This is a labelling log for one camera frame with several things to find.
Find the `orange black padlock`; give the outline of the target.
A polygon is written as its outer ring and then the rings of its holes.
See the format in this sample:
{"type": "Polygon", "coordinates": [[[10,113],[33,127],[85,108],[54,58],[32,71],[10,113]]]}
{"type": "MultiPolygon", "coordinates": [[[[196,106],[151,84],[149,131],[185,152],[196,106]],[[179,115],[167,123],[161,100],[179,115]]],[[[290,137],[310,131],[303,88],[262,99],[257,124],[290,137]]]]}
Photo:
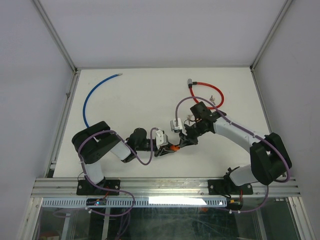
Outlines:
{"type": "Polygon", "coordinates": [[[174,152],[177,152],[178,150],[180,150],[180,146],[179,145],[172,145],[170,147],[174,152]]]}

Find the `red cable lock keys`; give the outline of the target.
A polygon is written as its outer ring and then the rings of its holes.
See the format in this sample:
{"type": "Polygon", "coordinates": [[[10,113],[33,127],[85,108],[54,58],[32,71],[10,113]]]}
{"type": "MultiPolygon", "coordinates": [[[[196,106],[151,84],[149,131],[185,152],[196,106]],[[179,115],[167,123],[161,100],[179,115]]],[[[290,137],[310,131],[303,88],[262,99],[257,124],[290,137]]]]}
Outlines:
{"type": "Polygon", "coordinates": [[[210,96],[209,100],[216,105],[216,99],[213,97],[213,95],[210,96]]]}

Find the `red cable lock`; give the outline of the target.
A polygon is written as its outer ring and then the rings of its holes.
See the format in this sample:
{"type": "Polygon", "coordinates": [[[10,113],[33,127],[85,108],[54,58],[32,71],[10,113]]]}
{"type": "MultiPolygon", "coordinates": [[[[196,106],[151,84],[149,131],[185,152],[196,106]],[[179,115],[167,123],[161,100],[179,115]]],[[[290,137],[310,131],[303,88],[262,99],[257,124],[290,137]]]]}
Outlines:
{"type": "Polygon", "coordinates": [[[187,85],[188,85],[188,89],[189,89],[189,92],[190,92],[192,97],[195,96],[194,91],[193,91],[193,86],[200,85],[200,86],[205,86],[205,87],[212,88],[212,89],[214,89],[215,91],[217,91],[219,93],[219,95],[220,95],[220,103],[216,104],[215,107],[220,108],[225,102],[225,96],[224,96],[223,92],[218,87],[216,87],[216,86],[214,86],[212,84],[209,84],[209,83],[206,83],[206,82],[193,81],[191,78],[189,78],[187,80],[187,85]]]}

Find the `blue cable lock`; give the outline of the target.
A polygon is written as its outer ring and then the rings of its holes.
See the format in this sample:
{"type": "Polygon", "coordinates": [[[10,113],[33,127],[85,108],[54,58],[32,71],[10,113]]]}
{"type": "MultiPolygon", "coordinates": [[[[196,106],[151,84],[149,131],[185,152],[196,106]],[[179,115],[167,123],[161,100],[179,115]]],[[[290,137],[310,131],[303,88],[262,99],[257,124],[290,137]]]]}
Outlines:
{"type": "Polygon", "coordinates": [[[92,89],[88,92],[88,94],[86,95],[83,105],[82,105],[82,119],[83,119],[83,123],[84,126],[86,128],[89,128],[91,126],[91,122],[89,120],[88,117],[88,106],[91,104],[92,99],[95,98],[95,95],[97,95],[98,93],[101,93],[102,91],[100,90],[102,88],[103,85],[105,85],[106,83],[110,82],[112,79],[117,79],[119,77],[121,77],[123,75],[122,72],[120,73],[116,73],[113,74],[111,76],[108,76],[107,78],[100,80],[95,86],[92,87],[92,89]]]}

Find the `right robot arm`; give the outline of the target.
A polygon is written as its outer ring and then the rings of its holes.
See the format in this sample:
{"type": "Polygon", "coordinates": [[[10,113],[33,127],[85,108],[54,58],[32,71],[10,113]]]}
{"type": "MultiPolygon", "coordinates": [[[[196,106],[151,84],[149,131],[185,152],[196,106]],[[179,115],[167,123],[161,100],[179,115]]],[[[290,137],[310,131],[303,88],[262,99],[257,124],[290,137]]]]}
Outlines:
{"type": "Polygon", "coordinates": [[[197,145],[200,136],[211,132],[231,140],[250,156],[248,165],[229,168],[223,180],[214,184],[213,189],[217,194],[234,194],[243,185],[255,182],[268,186],[272,182],[279,182],[279,177],[284,173],[290,173],[292,162],[278,134],[272,132],[260,136],[231,121],[225,112],[212,112],[203,102],[195,104],[190,110],[195,117],[194,124],[182,124],[178,117],[170,122],[172,131],[179,133],[180,148],[197,145]]]}

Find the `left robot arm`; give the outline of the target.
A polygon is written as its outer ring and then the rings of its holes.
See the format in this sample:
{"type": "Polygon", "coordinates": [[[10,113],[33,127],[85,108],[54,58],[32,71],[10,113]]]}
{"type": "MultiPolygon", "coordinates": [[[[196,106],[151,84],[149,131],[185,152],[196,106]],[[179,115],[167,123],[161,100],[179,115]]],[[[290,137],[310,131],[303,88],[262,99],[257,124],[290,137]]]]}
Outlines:
{"type": "Polygon", "coordinates": [[[168,136],[159,128],[151,129],[150,138],[147,138],[145,129],[136,128],[124,140],[104,121],[76,133],[71,142],[84,168],[84,175],[88,180],[87,188],[96,195],[105,188],[106,179],[100,159],[107,153],[111,152],[123,163],[128,163],[137,157],[137,152],[150,152],[148,162],[141,163],[146,166],[153,157],[173,154],[180,149],[178,145],[170,143],[168,136]]]}

